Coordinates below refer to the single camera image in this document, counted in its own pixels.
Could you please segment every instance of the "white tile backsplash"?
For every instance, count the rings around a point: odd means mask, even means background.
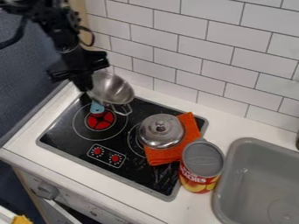
[[[183,0],[182,14],[238,24],[243,3],[227,0]]]
[[[105,0],[85,0],[85,5],[87,7],[87,13],[102,17],[107,15]]]
[[[252,52],[243,49],[235,49],[233,55],[234,66],[274,74],[284,78],[292,77],[296,64],[297,62],[292,59],[284,59],[266,53]]]
[[[121,76],[123,79],[133,85],[137,85],[142,88],[154,88],[154,78],[151,78],[149,76],[140,73],[134,73],[119,67],[115,67],[115,74]]]
[[[166,95],[172,95],[188,102],[196,102],[198,95],[197,90],[188,87],[182,87],[174,83],[158,79],[155,79],[154,90]]]
[[[86,7],[109,72],[299,129],[299,0],[86,0]]]
[[[175,69],[166,66],[160,66],[158,64],[140,59],[133,60],[133,70],[137,73],[147,74],[165,81],[174,82],[176,78]]]
[[[299,129],[299,119],[289,115],[283,115],[264,108],[250,106],[247,118],[257,122],[266,123],[277,128],[297,132]]]
[[[261,74],[257,89],[299,100],[299,82]]]
[[[95,32],[101,32],[122,39],[129,39],[129,24],[109,18],[88,16],[89,26]]]
[[[208,60],[205,60],[203,63],[202,75],[249,88],[254,87],[258,77],[256,72]]]
[[[298,0],[283,0],[282,8],[299,11],[299,1]]]
[[[111,38],[112,50],[142,60],[153,60],[153,47],[134,43],[121,38]]]
[[[150,46],[157,46],[167,50],[177,50],[177,34],[157,31],[138,25],[131,25],[132,39]]]
[[[266,6],[246,4],[241,25],[299,36],[299,13]]]
[[[180,0],[129,0],[129,2],[161,11],[179,12],[180,7]]]
[[[111,50],[110,37],[108,35],[95,32],[94,36],[95,36],[94,46],[106,50]]]
[[[206,26],[207,21],[204,19],[155,10],[155,28],[158,30],[204,39]]]
[[[226,85],[225,97],[272,110],[277,110],[282,101],[281,96],[229,83]]]
[[[153,10],[143,7],[107,1],[108,17],[128,23],[153,26]]]
[[[267,31],[257,31],[255,29],[244,28],[237,25],[211,21],[209,23],[207,39],[230,46],[239,46],[265,52],[270,36],[271,33]]]
[[[284,98],[279,112],[299,117],[299,101]]]
[[[202,59],[229,63],[233,48],[195,38],[179,37],[178,51]]]
[[[155,62],[195,74],[199,74],[202,64],[201,59],[158,48],[155,48]]]
[[[281,34],[273,34],[269,53],[299,60],[299,38]]]
[[[187,73],[177,70],[177,84],[189,87],[196,88],[215,95],[222,95],[225,82],[206,78],[201,75],[196,75],[193,73]]]
[[[198,103],[237,116],[244,116],[248,107],[246,103],[232,101],[221,96],[207,94],[204,92],[199,92]]]

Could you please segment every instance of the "black stovetop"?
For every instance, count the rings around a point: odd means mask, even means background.
[[[174,199],[179,163],[148,165],[136,130],[148,116],[181,112],[135,98],[128,116],[117,115],[111,108],[93,115],[90,103],[83,94],[42,134],[38,144],[162,200]],[[197,117],[196,121],[200,129],[206,126],[205,119]]]

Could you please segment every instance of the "gray sink basin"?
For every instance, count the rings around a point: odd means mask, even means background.
[[[234,142],[212,198],[225,224],[299,224],[299,153],[253,138]]]

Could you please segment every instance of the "orange towel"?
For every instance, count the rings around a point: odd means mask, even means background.
[[[164,165],[174,161],[180,161],[184,147],[201,137],[192,112],[178,115],[177,118],[184,126],[184,137],[182,141],[166,150],[155,150],[148,146],[144,146],[146,158],[150,165]]]

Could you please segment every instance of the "can label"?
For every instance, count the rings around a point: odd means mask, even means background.
[[[215,188],[217,180],[219,179],[219,176],[211,178],[200,177],[199,175],[190,171],[184,165],[184,161],[181,161],[178,176],[182,186],[193,193],[210,192]]]

